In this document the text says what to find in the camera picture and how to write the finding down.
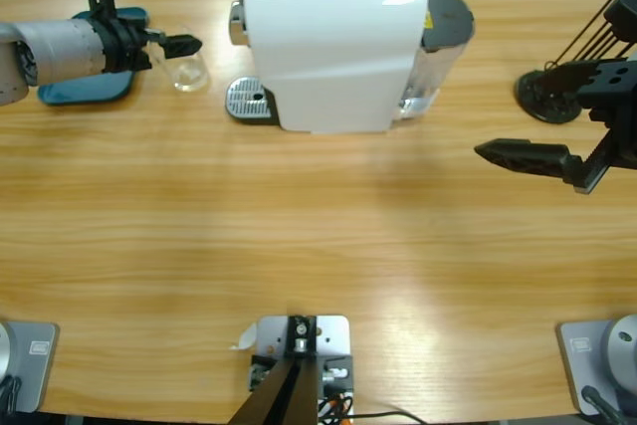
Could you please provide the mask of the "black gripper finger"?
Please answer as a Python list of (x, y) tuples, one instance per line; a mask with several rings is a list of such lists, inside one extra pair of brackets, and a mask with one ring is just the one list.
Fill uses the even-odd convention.
[(166, 60), (193, 56), (200, 51), (201, 47), (202, 42), (190, 34), (166, 36), (162, 40), (162, 50)]
[(571, 61), (541, 72), (535, 86), (543, 96), (576, 92), (597, 70), (598, 60)]
[(509, 171), (554, 177), (569, 182), (583, 166), (578, 155), (562, 144), (534, 143), (527, 139), (498, 138), (474, 147), (492, 164)]

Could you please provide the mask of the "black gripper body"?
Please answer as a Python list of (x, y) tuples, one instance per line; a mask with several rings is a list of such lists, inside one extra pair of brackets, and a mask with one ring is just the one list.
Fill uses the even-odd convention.
[(607, 128), (575, 176), (574, 190), (588, 194), (609, 168), (636, 168), (636, 63), (627, 59), (594, 62), (577, 100), (591, 120)]
[(150, 70), (145, 47), (165, 40), (164, 32), (147, 28), (141, 20), (126, 18), (97, 19), (97, 33), (103, 45), (105, 74)]

